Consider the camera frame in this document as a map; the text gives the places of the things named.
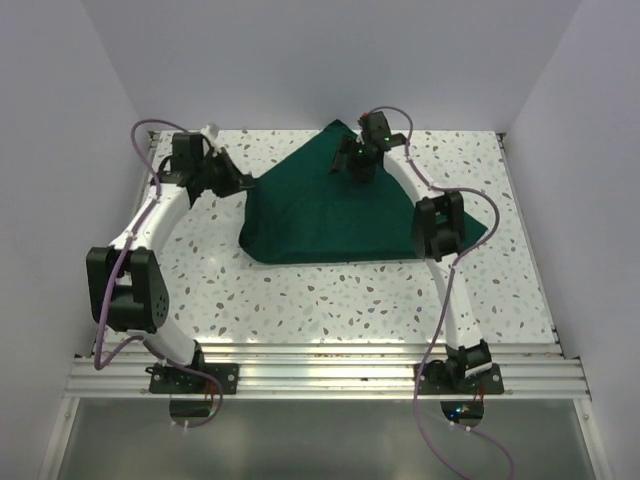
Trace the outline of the green surgical drape cloth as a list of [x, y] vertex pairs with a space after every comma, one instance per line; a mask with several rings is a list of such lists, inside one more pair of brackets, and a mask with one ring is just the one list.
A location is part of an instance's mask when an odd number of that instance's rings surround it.
[[258, 177], [247, 192], [239, 245], [271, 265], [407, 260], [415, 203], [382, 168], [372, 182], [330, 170], [342, 138], [336, 120]]

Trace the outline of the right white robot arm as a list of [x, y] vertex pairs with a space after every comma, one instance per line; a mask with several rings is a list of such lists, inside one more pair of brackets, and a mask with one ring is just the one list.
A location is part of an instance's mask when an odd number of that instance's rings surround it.
[[342, 137], [331, 165], [333, 173], [347, 169], [360, 181], [370, 181], [378, 169], [389, 174], [414, 204], [411, 241], [436, 282], [442, 310], [437, 331], [445, 333], [446, 359], [431, 361], [417, 375], [468, 392], [493, 366], [489, 346], [475, 323], [466, 281], [456, 271], [465, 245], [462, 192], [437, 185], [426, 169], [410, 157], [410, 134], [391, 131], [378, 107], [358, 120], [360, 133]]

